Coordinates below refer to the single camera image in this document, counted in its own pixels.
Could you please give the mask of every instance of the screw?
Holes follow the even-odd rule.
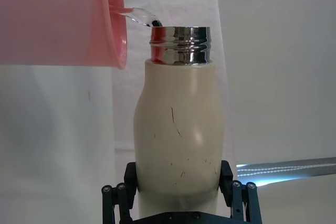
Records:
[[[124,189],[125,188],[125,184],[120,184],[119,186],[118,186],[118,189],[119,190],[122,190],[122,189]]]
[[[200,215],[200,213],[198,213],[198,212],[194,212],[194,213],[193,213],[193,217],[194,217],[195,219],[199,219],[199,218],[201,217],[201,215]]]
[[[110,191],[110,190],[111,190],[111,188],[108,187],[108,186],[106,186],[106,187],[103,188],[103,192],[104,192],[104,193],[107,193],[107,192]]]
[[[251,188],[251,189],[256,188],[256,185],[255,185],[255,184],[252,184],[252,183],[248,184],[247,186],[248,186],[249,188]]]

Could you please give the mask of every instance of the bolt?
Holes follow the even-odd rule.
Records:
[[[104,192],[104,193],[107,193],[107,192],[110,191],[110,190],[111,190],[111,188],[108,187],[108,186],[106,186],[106,187],[103,188],[103,192]]]
[[[238,183],[237,181],[234,181],[234,182],[233,182],[233,185],[234,185],[235,187],[239,187],[239,186],[240,186],[240,183]]]
[[[120,184],[119,186],[118,186],[118,189],[119,190],[122,190],[122,189],[124,189],[125,188],[125,184]]]
[[[194,212],[194,213],[193,213],[193,217],[194,217],[195,219],[199,219],[199,218],[201,217],[201,215],[200,215],[199,212]]]
[[[252,183],[248,184],[247,186],[248,186],[249,188],[251,188],[251,189],[256,188],[256,185],[255,185],[255,184],[252,184]]]

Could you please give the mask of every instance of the white cloth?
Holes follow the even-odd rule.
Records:
[[[333,174],[258,187],[263,223],[335,223],[335,183]]]
[[[211,27],[211,59],[215,61],[216,78],[226,109],[226,131],[223,159],[235,167],[233,141],[229,133],[229,111],[224,50],[217,0],[124,0],[126,7],[140,7],[155,14],[164,26]],[[134,161],[133,114],[144,83],[144,62],[150,58],[151,29],[128,20],[128,63],[123,71],[114,71],[113,107],[116,140],[116,179],[123,181],[127,162]],[[222,196],[218,213],[227,215]],[[137,201],[133,217],[138,216]]]
[[[110,68],[0,66],[0,223],[101,223]]]

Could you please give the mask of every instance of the white backdrop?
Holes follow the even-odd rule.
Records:
[[[0,66],[0,223],[101,223],[110,68]]]
[[[263,223],[335,223],[335,182],[333,174],[259,187]]]
[[[336,0],[218,0],[239,164],[336,156]]]

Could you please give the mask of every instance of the water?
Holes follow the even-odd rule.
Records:
[[[162,23],[158,20],[158,18],[148,12],[145,9],[141,8],[114,8],[110,6],[110,12],[111,13],[118,13],[120,15],[124,15],[126,17],[129,17],[131,20],[149,27],[154,26],[162,26]]]

